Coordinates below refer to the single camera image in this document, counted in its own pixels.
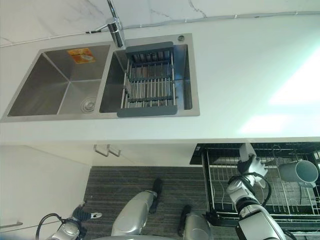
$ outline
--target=floor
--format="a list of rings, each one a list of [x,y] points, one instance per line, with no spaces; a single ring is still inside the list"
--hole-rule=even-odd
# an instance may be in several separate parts
[[[88,229],[85,240],[110,236],[112,224],[122,208],[139,192],[150,190],[157,177],[163,180],[160,203],[157,212],[148,216],[142,234],[181,240],[177,227],[183,206],[189,204],[199,214],[207,210],[201,167],[92,167],[84,197],[85,210],[103,215],[84,224]],[[212,232],[214,240],[238,240],[233,228],[213,227]]]

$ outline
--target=double basin sink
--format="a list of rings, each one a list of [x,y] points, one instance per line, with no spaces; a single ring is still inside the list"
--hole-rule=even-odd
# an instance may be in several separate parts
[[[113,42],[40,50],[1,121],[198,116],[200,111],[195,58],[190,33],[129,39],[126,45],[127,49],[138,46],[141,50],[141,46],[142,49],[144,46],[154,48],[157,44],[168,42],[172,44],[171,52],[174,62],[171,62],[168,56],[167,69],[170,74],[172,73],[171,80],[165,79],[162,72],[161,76],[160,73],[156,76],[156,70],[154,70],[154,78],[150,77],[149,75],[153,72],[144,67],[150,68],[153,63],[156,63],[157,66],[154,64],[154,69],[164,69],[165,51],[159,51],[161,59],[155,62],[152,59],[153,55],[148,55],[148,50],[143,52],[144,55],[139,53],[134,55],[139,59],[128,60],[130,58],[128,51],[116,48]],[[145,56],[147,58],[151,56],[150,66],[146,65],[148,60]],[[136,63],[140,61],[140,65],[135,63],[134,67],[130,67],[129,63],[134,61]],[[132,82],[131,88],[128,88],[128,83],[130,79],[135,79],[134,76],[138,80]],[[167,91],[167,82],[174,83],[171,85],[171,94],[168,94],[171,96],[171,101],[167,96],[161,98],[164,95],[164,89],[165,92]],[[141,94],[149,94],[149,88],[151,97],[154,88],[153,98],[150,96],[136,98],[134,103],[135,107],[140,105],[140,109],[152,109],[147,111],[149,114],[145,111],[136,111],[134,115],[119,114],[120,109],[126,112],[124,109],[130,108],[130,104],[132,106],[132,102],[124,103],[126,101],[124,95],[129,95],[130,89],[133,91],[131,95],[141,96]],[[172,113],[162,111],[161,109],[165,109],[167,105],[174,105],[176,111]]]

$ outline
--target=white cabinet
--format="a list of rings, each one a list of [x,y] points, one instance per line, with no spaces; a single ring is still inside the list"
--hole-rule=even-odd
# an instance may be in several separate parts
[[[69,217],[84,199],[89,172],[88,165],[27,146],[0,146],[0,225],[23,223],[1,228],[0,239],[34,239],[36,229],[29,227],[43,216]],[[57,224],[48,225],[47,233],[57,230]]]
[[[89,166],[133,166],[132,161],[124,157],[123,153],[117,157],[113,154],[109,154],[105,157],[94,151],[93,144],[50,144],[50,145],[32,145],[34,149],[50,153],[62,158],[87,164]],[[99,152],[107,154],[107,145],[99,144],[96,149]],[[110,149],[113,152],[117,152],[119,149],[117,146],[111,145]]]
[[[111,144],[110,150],[120,156],[103,156],[92,144],[32,145],[33,148],[90,166],[172,166],[187,167],[196,143],[175,144]],[[107,154],[107,144],[96,150]]]

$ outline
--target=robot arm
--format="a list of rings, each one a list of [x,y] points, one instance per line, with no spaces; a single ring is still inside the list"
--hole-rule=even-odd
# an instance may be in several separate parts
[[[36,230],[36,235],[35,235],[36,240],[39,240],[40,228],[43,222],[47,218],[52,216],[56,216],[62,222],[62,224],[59,227],[59,229],[46,240],[82,240],[85,237],[87,230],[84,227],[82,227],[81,223],[89,219],[100,218],[102,214],[99,212],[93,212],[93,213],[85,212],[83,211],[83,205],[78,206],[73,211],[72,216],[67,219],[62,219],[56,213],[48,214],[41,219],[38,225],[38,228]]]
[[[280,226],[250,190],[255,183],[263,181],[259,176],[264,177],[267,173],[265,166],[256,158],[256,153],[250,146],[248,143],[241,146],[238,170],[242,176],[232,178],[226,190],[239,214],[236,233],[240,240],[286,240]]]

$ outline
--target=cup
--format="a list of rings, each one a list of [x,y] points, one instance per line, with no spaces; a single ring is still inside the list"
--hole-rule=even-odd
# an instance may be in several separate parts
[[[281,164],[278,169],[283,181],[297,182],[307,188],[315,186],[314,182],[319,177],[317,167],[306,160]]]

